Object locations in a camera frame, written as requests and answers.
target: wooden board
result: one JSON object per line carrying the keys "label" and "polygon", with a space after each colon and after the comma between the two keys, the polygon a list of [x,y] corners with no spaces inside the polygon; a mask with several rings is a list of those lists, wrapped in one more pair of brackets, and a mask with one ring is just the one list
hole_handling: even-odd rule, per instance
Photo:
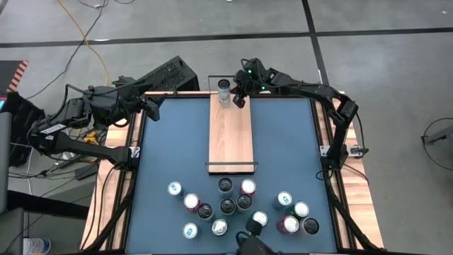
{"label": "wooden board", "polygon": [[233,103],[220,106],[219,95],[212,94],[210,102],[210,174],[253,173],[253,164],[228,164],[232,162],[253,163],[252,124],[250,100],[245,98],[246,105],[240,109]]}
{"label": "wooden board", "polygon": [[[179,94],[198,94],[198,95],[210,95],[210,94],[216,94],[217,92],[209,92],[209,91],[182,91],[178,92]],[[159,94],[173,94],[172,91],[165,91],[165,92],[159,92],[159,91],[151,91],[151,92],[146,92],[148,95],[159,95]],[[318,113],[318,118],[319,118],[319,125],[321,128],[321,134],[323,136],[323,142],[325,145],[328,144],[327,141],[327,133],[326,133],[326,125],[325,122],[323,121],[323,114],[321,110],[321,105],[319,103],[316,104],[316,110]],[[134,125],[134,132],[133,132],[133,140],[136,141],[138,138],[138,130],[141,125],[141,118],[137,116],[136,118],[136,123]],[[124,127],[124,128],[118,128],[111,126],[109,128],[108,134],[107,134],[107,140],[105,144],[107,146],[115,147],[115,146],[122,146],[126,143],[126,137],[127,137],[127,130],[129,129],[129,126]],[[348,137],[346,140],[346,143],[348,145],[356,145],[357,144],[357,139],[355,136],[354,132],[354,127],[350,126],[349,132],[348,132]],[[357,170],[361,171],[362,173],[365,173],[363,163],[361,159],[348,159],[346,161],[346,164],[349,166],[352,166],[356,168]],[[111,164],[107,160],[103,160],[101,162],[101,167],[99,169],[99,174],[98,174],[98,179],[97,179],[97,185],[98,187],[102,187],[102,185],[105,182],[105,177],[107,176],[108,171],[111,168]],[[102,216],[101,216],[101,229],[105,224],[109,221],[112,211],[113,211],[113,204],[114,204],[114,197],[115,193],[117,190],[117,185],[118,183],[118,178],[119,172],[114,171],[113,174],[110,175],[106,185],[105,185],[105,192],[104,192],[104,201],[103,201],[103,208],[102,208]],[[379,231],[379,225],[377,224],[377,219],[376,219],[376,214],[374,212],[374,206],[373,202],[371,199],[371,194],[369,192],[369,187],[367,185],[367,182],[360,176],[356,175],[355,173],[349,171],[347,167],[343,169],[342,172],[342,177],[343,177],[343,182],[345,185],[345,192],[346,192],[346,197],[348,199],[349,203],[349,210],[352,218],[356,221],[357,225],[360,227],[360,229],[367,235],[367,237],[376,244],[379,247],[382,247],[382,238],[380,235]],[[130,182],[130,177],[126,176],[125,179],[125,187],[123,188],[123,191],[125,192],[127,190],[127,187]],[[97,203],[96,207],[94,207],[94,198],[97,197]],[[98,229],[98,221],[99,221],[99,214],[101,212],[101,188],[97,189],[97,192],[93,192],[93,197],[91,199],[91,205],[90,205],[90,210],[88,213],[88,217],[86,219],[86,225],[85,225],[85,230],[84,230],[84,235],[82,241],[85,240],[85,238],[88,235],[91,222],[93,220],[94,216],[94,223],[93,224],[93,229],[91,230],[91,233],[88,237],[88,241],[86,242],[86,245],[84,247],[88,247],[96,238],[97,236],[97,229]],[[343,240],[343,247],[348,248],[348,236],[346,234],[346,228],[345,228],[345,223],[342,220],[341,216],[337,213],[338,219],[340,222],[340,235]],[[120,240],[121,240],[121,233],[122,229],[124,227],[124,217],[122,216],[120,220],[118,220],[117,227],[115,229],[115,236],[113,240],[113,248],[118,249],[120,247]]]}

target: red and white can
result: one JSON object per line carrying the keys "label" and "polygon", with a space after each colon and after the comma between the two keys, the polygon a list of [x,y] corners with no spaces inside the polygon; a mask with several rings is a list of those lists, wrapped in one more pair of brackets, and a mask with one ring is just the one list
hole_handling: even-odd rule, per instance
{"label": "red and white can", "polygon": [[184,197],[184,206],[190,212],[195,212],[200,207],[201,201],[194,193],[189,193]]}
{"label": "red and white can", "polygon": [[299,231],[299,221],[292,215],[286,215],[277,222],[277,229],[282,234],[295,234]]}
{"label": "red and white can", "polygon": [[253,196],[256,191],[256,184],[254,181],[250,179],[245,179],[241,183],[241,194],[246,194],[249,196]]}

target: can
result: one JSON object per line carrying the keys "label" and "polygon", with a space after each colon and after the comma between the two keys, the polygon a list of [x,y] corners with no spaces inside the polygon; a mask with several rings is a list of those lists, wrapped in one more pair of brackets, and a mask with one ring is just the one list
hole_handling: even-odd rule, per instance
{"label": "can", "polygon": [[247,194],[239,195],[236,199],[236,204],[238,212],[243,213],[252,206],[252,197]]}
{"label": "can", "polygon": [[200,199],[194,193],[189,193],[184,197],[184,206],[190,212],[195,212],[200,207]]}
{"label": "can", "polygon": [[278,193],[278,195],[274,198],[274,200],[272,201],[272,206],[276,210],[281,210],[287,207],[288,205],[291,205],[291,202],[292,202],[291,194],[289,194],[289,192],[287,191],[282,191]]}
{"label": "can", "polygon": [[252,220],[261,223],[261,226],[264,227],[268,223],[268,215],[263,211],[257,210],[252,214]]}
{"label": "can", "polygon": [[286,215],[277,222],[277,229],[282,234],[294,234],[299,230],[299,221],[294,216]]}
{"label": "can", "polygon": [[224,235],[228,230],[228,223],[224,219],[217,219],[212,223],[212,233],[221,237]]}
{"label": "can", "polygon": [[168,185],[168,193],[177,199],[182,200],[184,198],[184,189],[181,183],[177,181],[173,181]]}
{"label": "can", "polygon": [[184,237],[187,239],[194,239],[200,236],[200,231],[194,223],[189,222],[183,227]]}
{"label": "can", "polygon": [[241,194],[247,194],[249,196],[253,196],[256,191],[256,184],[254,181],[250,179],[245,179],[241,183]]}
{"label": "can", "polygon": [[229,80],[221,79],[217,83],[217,87],[219,89],[219,102],[220,106],[226,108],[229,106],[230,103],[230,83]]}
{"label": "can", "polygon": [[231,197],[233,193],[233,182],[229,178],[221,178],[218,187],[222,197]]}
{"label": "can", "polygon": [[49,252],[51,243],[44,238],[24,238],[23,255],[45,255]]}
{"label": "can", "polygon": [[236,205],[233,200],[225,198],[220,202],[220,210],[225,215],[232,215],[236,210]]}
{"label": "can", "polygon": [[198,217],[202,220],[211,221],[214,219],[214,211],[212,206],[208,203],[203,203],[197,210]]}
{"label": "can", "polygon": [[314,218],[305,218],[300,222],[300,229],[305,234],[316,234],[319,231],[319,223]]}
{"label": "can", "polygon": [[310,208],[306,203],[298,201],[297,203],[289,207],[288,214],[296,217],[296,219],[298,220],[302,220],[303,218],[308,216],[309,211]]}

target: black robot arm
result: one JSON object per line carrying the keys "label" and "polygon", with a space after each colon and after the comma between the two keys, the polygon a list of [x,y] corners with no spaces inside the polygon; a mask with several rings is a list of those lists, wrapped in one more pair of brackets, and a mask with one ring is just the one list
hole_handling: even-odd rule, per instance
{"label": "black robot arm", "polygon": [[[330,86],[296,81],[288,74],[272,68],[265,69],[259,59],[243,59],[242,62],[245,62],[245,64],[243,63],[243,70],[239,70],[234,77],[237,87],[231,90],[235,94],[234,103],[239,108],[243,108],[246,96],[259,94],[263,91],[283,96],[301,96],[319,101],[336,126],[333,143],[326,156],[322,157],[321,160],[329,169],[341,169],[348,158],[345,139],[349,125],[359,108],[357,104],[348,96]],[[333,105],[332,98],[340,101],[340,106],[337,109]]]}
{"label": "black robot arm", "polygon": [[[159,106],[164,98],[148,98],[142,95],[152,88],[152,83],[140,80],[117,88],[90,86],[82,91],[70,84],[66,85],[64,104],[56,114],[37,121],[27,134],[29,143],[40,153],[51,155],[73,152],[85,156],[107,159],[116,166],[131,169],[134,165],[132,150],[129,147],[102,147],[71,139],[62,132],[67,128],[87,127],[91,119],[95,129],[104,130],[109,125],[124,127],[129,124],[133,113],[144,112],[154,121],[159,120]],[[68,89],[81,92],[81,98],[67,102]],[[118,121],[126,119],[122,125]]]}

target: soda can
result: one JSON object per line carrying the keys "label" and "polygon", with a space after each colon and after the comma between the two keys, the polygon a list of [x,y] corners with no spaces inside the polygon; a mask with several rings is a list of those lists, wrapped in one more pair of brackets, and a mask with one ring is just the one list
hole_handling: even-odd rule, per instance
{"label": "soda can", "polygon": [[256,191],[256,184],[250,179],[243,180],[241,183],[241,194],[247,194],[253,196]]}
{"label": "soda can", "polygon": [[299,221],[294,216],[286,215],[277,222],[277,229],[282,234],[294,234],[299,230]]}
{"label": "soda can", "polygon": [[264,227],[268,223],[268,215],[263,211],[257,210],[252,214],[252,220],[261,223],[261,226]]}
{"label": "soda can", "polygon": [[187,239],[194,239],[200,236],[200,231],[194,223],[189,222],[188,224],[184,225],[183,228],[184,237]]}
{"label": "soda can", "polygon": [[203,203],[197,210],[198,217],[205,221],[212,221],[214,219],[214,211],[212,206],[208,203]]}
{"label": "soda can", "polygon": [[184,189],[181,183],[174,181],[168,185],[168,193],[177,199],[182,200],[184,198]]}
{"label": "soda can", "polygon": [[229,178],[221,178],[219,181],[219,191],[222,197],[231,197],[233,193],[233,182]]}
{"label": "soda can", "polygon": [[212,223],[212,233],[221,237],[224,235],[228,230],[228,223],[224,219],[217,219]]}
{"label": "soda can", "polygon": [[281,210],[287,207],[288,205],[291,205],[291,202],[292,202],[291,194],[289,194],[289,192],[287,191],[282,191],[278,193],[278,195],[274,198],[274,200],[272,201],[272,206],[276,210]]}
{"label": "soda can", "polygon": [[190,212],[195,212],[200,207],[200,199],[194,193],[189,193],[184,197],[184,206]]}
{"label": "soda can", "polygon": [[308,216],[309,211],[310,208],[306,203],[298,201],[297,203],[289,207],[288,214],[296,217],[296,219],[298,220],[302,220],[303,218]]}
{"label": "soda can", "polygon": [[220,106],[226,108],[230,103],[230,83],[226,79],[221,79],[219,83],[217,83],[217,87],[219,89]]}
{"label": "soda can", "polygon": [[305,218],[300,222],[300,229],[305,234],[316,234],[319,231],[319,223],[314,218]]}
{"label": "soda can", "polygon": [[236,207],[238,212],[243,213],[252,206],[252,197],[246,194],[240,195],[236,199]]}
{"label": "soda can", "polygon": [[232,215],[236,210],[236,205],[233,200],[225,198],[220,203],[220,210],[225,215]]}

